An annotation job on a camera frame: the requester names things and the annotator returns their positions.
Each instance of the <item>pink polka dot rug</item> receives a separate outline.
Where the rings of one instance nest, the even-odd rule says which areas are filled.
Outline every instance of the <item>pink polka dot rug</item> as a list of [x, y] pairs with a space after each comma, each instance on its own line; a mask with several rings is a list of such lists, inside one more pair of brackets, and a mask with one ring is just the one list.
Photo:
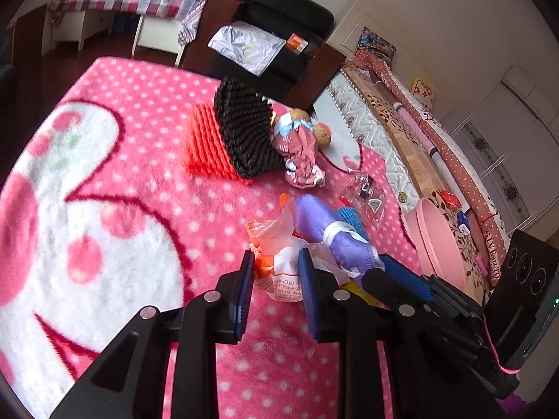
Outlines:
[[[14, 166], [0, 196], [0, 370], [36, 419], [49, 417], [139, 309], [181, 307], [212, 289], [239, 268], [245, 224], [276, 218], [280, 194], [300, 195], [281, 171], [251, 186], [184, 171], [185, 120], [194, 103], [212, 102], [217, 85], [176, 68], [100, 58]], [[311, 193], [337, 208], [348, 169], [368, 171], [388, 197], [372, 244], [419, 272], [382, 158], [351, 139], [332, 143], [318, 157], [327, 185]], [[216, 357], [221, 417], [336, 417], [337, 346], [315, 343], [301, 304], [254, 291], [241, 343], [218, 346]], [[173, 351], [169, 392], [174, 359]], [[166, 396], [164, 418], [169, 409]]]

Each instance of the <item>small box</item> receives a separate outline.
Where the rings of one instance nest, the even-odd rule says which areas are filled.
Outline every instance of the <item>small box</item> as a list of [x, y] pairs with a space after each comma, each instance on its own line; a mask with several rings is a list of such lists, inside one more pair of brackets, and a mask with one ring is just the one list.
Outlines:
[[300, 36], [297, 36], [295, 33], [293, 33], [291, 36], [289, 36], [289, 39], [287, 40], [287, 45], [290, 46], [293, 50], [296, 50], [297, 52], [302, 52], [305, 49], [305, 47], [308, 46], [308, 42], [305, 41]]

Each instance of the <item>drawer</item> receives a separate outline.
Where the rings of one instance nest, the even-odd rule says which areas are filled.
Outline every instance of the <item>drawer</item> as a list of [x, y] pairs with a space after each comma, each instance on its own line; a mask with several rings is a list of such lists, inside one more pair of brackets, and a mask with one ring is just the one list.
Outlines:
[[86, 16], [83, 20], [83, 38], [87, 39], [104, 29], [110, 29], [114, 19], [114, 11], [101, 11], [96, 9], [86, 11]]

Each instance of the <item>rolled blanket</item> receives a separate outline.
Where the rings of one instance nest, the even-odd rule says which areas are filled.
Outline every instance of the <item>rolled blanket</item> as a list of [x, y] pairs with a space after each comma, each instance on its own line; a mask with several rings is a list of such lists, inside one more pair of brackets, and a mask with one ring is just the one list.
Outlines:
[[317, 197], [306, 194], [297, 199], [296, 230], [307, 240], [324, 242], [348, 271], [362, 276], [374, 267], [384, 270], [377, 250]]

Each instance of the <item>pink tube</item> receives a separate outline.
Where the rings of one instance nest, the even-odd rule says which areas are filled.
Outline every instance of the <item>pink tube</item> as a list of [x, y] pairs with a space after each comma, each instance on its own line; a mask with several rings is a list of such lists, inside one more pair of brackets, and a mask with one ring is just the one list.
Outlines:
[[429, 137], [425, 135], [425, 133], [419, 128], [418, 124], [415, 122], [413, 117], [409, 114], [409, 112], [404, 108], [404, 106], [399, 103], [393, 103], [394, 109], [398, 112], [398, 114], [402, 117], [404, 121], [407, 122], [407, 125], [412, 128], [414, 134], [417, 136], [421, 144], [423, 145], [423, 149], [427, 152], [427, 154], [431, 154], [431, 150], [435, 148], [435, 145], [429, 140]]
[[443, 159], [441, 158], [441, 155], [436, 150], [432, 141], [429, 140], [429, 137], [427, 137], [425, 132], [421, 130], [419, 125], [415, 122], [413, 117], [409, 114], [409, 112], [404, 108], [404, 106], [401, 103], [395, 102], [393, 103], [393, 106], [394, 109], [396, 109], [396, 111], [398, 112], [398, 114], [402, 117], [402, 119], [406, 121], [407, 125], [409, 125], [409, 127], [412, 128], [414, 134], [417, 135], [417, 138], [423, 145], [423, 149], [431, 157], [432, 161], [435, 163], [435, 166], [437, 166], [437, 169], [439, 170], [440, 174], [443, 176], [444, 180], [448, 184], [448, 187], [450, 188], [450, 192], [452, 192], [453, 194], [455, 194], [455, 196], [458, 197], [458, 200], [460, 200], [460, 204], [462, 205], [462, 211], [466, 213], [466, 211], [468, 211], [470, 208], [470, 204], [466, 201], [466, 197], [464, 197], [464, 194], [462, 194], [462, 190], [460, 190], [460, 187], [458, 187], [458, 185], [456, 184], [456, 181], [452, 176], [452, 173], [450, 172], [450, 170], [448, 170], [448, 166], [444, 163]]

